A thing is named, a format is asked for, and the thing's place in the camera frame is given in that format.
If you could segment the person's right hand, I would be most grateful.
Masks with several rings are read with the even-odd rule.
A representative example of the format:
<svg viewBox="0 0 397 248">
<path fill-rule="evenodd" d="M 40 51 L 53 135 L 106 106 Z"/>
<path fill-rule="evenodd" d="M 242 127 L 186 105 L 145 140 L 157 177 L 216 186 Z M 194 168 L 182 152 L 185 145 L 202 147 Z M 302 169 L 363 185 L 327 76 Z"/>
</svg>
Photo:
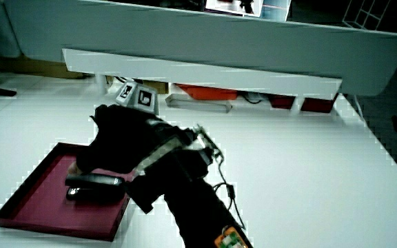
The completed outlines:
<svg viewBox="0 0 397 248">
<path fill-rule="evenodd" d="M 77 155 L 70 175 L 95 169 L 126 174 L 166 142 L 181 140 L 182 130 L 158 117 L 158 92 L 140 83 L 126 83 L 111 105 L 96 107 L 91 119 L 96 138 Z"/>
</svg>

